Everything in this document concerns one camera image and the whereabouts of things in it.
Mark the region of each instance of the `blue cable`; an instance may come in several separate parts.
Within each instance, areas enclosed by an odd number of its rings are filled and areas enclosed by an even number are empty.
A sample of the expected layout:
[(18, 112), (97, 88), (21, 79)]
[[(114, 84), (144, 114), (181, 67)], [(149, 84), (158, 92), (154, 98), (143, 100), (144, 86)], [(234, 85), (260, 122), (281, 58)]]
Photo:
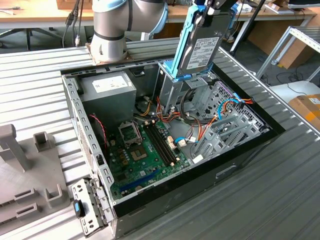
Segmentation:
[(235, 99), (227, 99), (227, 100), (224, 100), (219, 106), (218, 106), (218, 117), (219, 117), (219, 120), (221, 120), (221, 107), (223, 106), (223, 104), (225, 103), (225, 102), (229, 102), (229, 101), (231, 101), (231, 102), (235, 102), (235, 103), (239, 103), (239, 101), (238, 100), (235, 100)]
[(185, 139), (184, 137), (178, 137), (176, 140), (174, 140), (175, 143), (178, 143), (180, 140)]

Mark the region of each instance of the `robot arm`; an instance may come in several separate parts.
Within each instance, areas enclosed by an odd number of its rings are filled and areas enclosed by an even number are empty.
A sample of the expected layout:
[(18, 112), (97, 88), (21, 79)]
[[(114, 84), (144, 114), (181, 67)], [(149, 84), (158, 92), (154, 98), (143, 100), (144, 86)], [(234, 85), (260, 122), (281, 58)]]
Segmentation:
[(159, 33), (168, 17), (164, 0), (93, 0), (96, 61), (118, 62), (127, 55), (125, 31)]
[[(236, 1), (206, 0), (204, 5), (194, 3), (189, 8), (174, 61), (167, 63), (174, 77), (208, 69)], [(93, 0), (92, 10), (94, 36), (90, 48), (100, 62), (118, 62), (126, 57), (125, 31), (159, 33), (168, 17), (164, 0)]]

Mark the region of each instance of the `cable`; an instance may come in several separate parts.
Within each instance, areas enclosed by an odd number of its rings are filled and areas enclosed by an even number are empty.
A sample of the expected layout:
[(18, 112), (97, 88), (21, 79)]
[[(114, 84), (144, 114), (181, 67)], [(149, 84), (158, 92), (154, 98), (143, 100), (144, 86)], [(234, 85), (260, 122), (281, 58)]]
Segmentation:
[(77, 8), (77, 6), (79, 5), (79, 0), (76, 0), (76, 2), (74, 3), (74, 6), (73, 6), (73, 9), (71, 10), (71, 12), (69, 13), (68, 17), (66, 18), (65, 20), (65, 30), (64, 30), (64, 33), (63, 33), (63, 36), (62, 36), (62, 47), (65, 48), (65, 38), (66, 38), (66, 34), (67, 34), (67, 31), (68, 31), (68, 28), (69, 26), (73, 23), (74, 21), (74, 12)]
[(218, 117), (219, 117), (219, 120), (221, 120), (221, 107), (223, 106), (223, 104), (225, 103), (225, 102), (228, 102), (228, 101), (231, 101), (231, 102), (235, 102), (235, 103), (239, 103), (239, 101), (238, 100), (235, 100), (235, 99), (232, 99), (232, 98), (230, 98), (230, 99), (227, 99), (227, 100), (224, 100), (222, 103), (220, 103), (220, 105), (219, 105), (219, 107), (218, 107)]
[(94, 118), (100, 124), (100, 127), (102, 128), (102, 131), (103, 131), (104, 147), (105, 147), (105, 149), (107, 149), (107, 135), (106, 135), (106, 131), (105, 131), (105, 126), (102, 124), (102, 122), (96, 116), (90, 114), (89, 117)]
[(80, 31), (81, 31), (82, 12), (84, 10), (84, 1), (85, 0), (81, 1), (80, 18), (79, 18), (79, 29), (78, 29), (79, 32), (76, 35), (75, 40), (74, 40), (74, 43), (75, 43), (76, 47), (78, 47), (79, 44), (80, 44)]
[(151, 105), (151, 101), (149, 101), (148, 107), (146, 108), (146, 111), (144, 113), (140, 114), (141, 117), (148, 115), (148, 113), (150, 111), (150, 105)]
[(80, 34), (80, 28), (81, 28), (82, 12), (84, 10), (84, 1), (85, 0), (82, 0), (82, 2), (81, 2), (80, 19), (79, 19), (79, 34)]
[[(236, 21), (235, 21), (234, 24), (238, 23), (239, 17), (240, 17), (241, 12), (242, 12), (242, 9), (243, 9), (243, 7), (244, 7), (244, 4), (245, 4), (245, 0), (242, 0), (241, 9), (240, 9), (239, 15), (237, 16)], [(234, 30), (232, 34), (231, 34), (231, 31), (230, 31), (229, 36), (226, 38), (226, 40), (228, 41), (228, 39), (230, 38), (230, 36), (233, 36), (235, 33), (236, 33), (236, 30)]]
[(298, 67), (295, 68), (295, 73), (293, 72), (281, 72), (281, 73), (278, 73), (275, 77), (276, 79), (278, 80), (278, 82), (280, 84), (286, 84), (287, 87), (292, 90), (293, 92), (297, 93), (297, 94), (303, 94), (303, 95), (307, 95), (305, 92), (300, 92), (300, 91), (296, 91), (294, 89), (292, 89), (290, 86), (289, 86), (289, 83), (288, 82), (285, 82), (283, 83), (282, 81), (280, 81), (279, 79), (279, 76), (280, 75), (283, 75), (283, 74), (290, 74), (290, 76), (288, 77), (288, 79), (290, 80), (290, 82), (294, 83), (294, 82), (299, 82), (299, 81), (304, 81), (304, 76), (302, 73), (298, 72)]
[(289, 83), (286, 83), (286, 85), (287, 85), (287, 87), (288, 87), (289, 89), (291, 89), (291, 90), (294, 91), (295, 93), (297, 93), (297, 94), (304, 94), (304, 95), (307, 96), (307, 94), (305, 94), (304, 92), (300, 92), (300, 91), (293, 90), (293, 89), (289, 86)]
[(186, 138), (186, 139), (190, 139), (193, 134), (194, 134), (194, 127), (191, 126), (191, 127), (189, 128), (189, 130), (186, 132), (185, 138)]
[(62, 36), (62, 47), (65, 48), (65, 38), (66, 38), (66, 33), (68, 31), (69, 25), (65, 26), (65, 30)]
[(72, 46), (76, 46), (75, 45), (75, 39), (76, 39), (76, 31), (75, 31), (75, 25), (77, 23), (77, 20), (78, 20), (78, 14), (79, 14), (79, 6), (77, 5), (75, 7), (75, 10), (74, 10), (74, 13), (73, 13), (73, 16), (74, 16), (74, 20), (73, 20), (73, 23), (72, 23)]

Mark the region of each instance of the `orange wire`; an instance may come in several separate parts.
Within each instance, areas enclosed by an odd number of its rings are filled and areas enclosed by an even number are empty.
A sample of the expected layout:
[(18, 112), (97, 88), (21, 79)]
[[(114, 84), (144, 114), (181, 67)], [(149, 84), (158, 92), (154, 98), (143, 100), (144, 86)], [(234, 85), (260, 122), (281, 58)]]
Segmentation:
[(201, 133), (200, 138), (199, 138), (198, 140), (200, 140), (200, 139), (204, 136), (207, 128), (211, 126), (211, 124), (214, 122), (214, 120), (216, 120), (216, 118), (217, 118), (217, 116), (214, 116), (214, 117), (211, 119), (211, 121), (205, 126), (205, 128), (204, 128), (203, 132)]

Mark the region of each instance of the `wooden table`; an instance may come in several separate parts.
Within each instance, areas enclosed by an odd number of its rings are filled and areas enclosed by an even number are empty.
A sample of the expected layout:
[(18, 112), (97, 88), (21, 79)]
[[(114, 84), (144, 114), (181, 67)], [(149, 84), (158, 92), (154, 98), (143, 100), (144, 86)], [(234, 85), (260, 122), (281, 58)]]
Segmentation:
[[(24, 29), (24, 28), (48, 28), (64, 27), (66, 18), (70, 10), (60, 10), (56, 0), (0, 0), (0, 8), (19, 6), (22, 10), (14, 10), (15, 15), (0, 12), (0, 29)], [(187, 6), (169, 6), (167, 23), (183, 23), (188, 12)], [(242, 13), (239, 21), (243, 21), (242, 28), (235, 39), (231, 51), (244, 33), (246, 26), (253, 12)], [(272, 12), (260, 11), (256, 21), (272, 20), (297, 20), (304, 19), (301, 26), (306, 26), (316, 14), (311, 10), (305, 10), (296, 14), (278, 15)], [(92, 10), (84, 10), (82, 14), (82, 26), (93, 26), (94, 15)], [(146, 40), (152, 36), (142, 33), (141, 40)]]

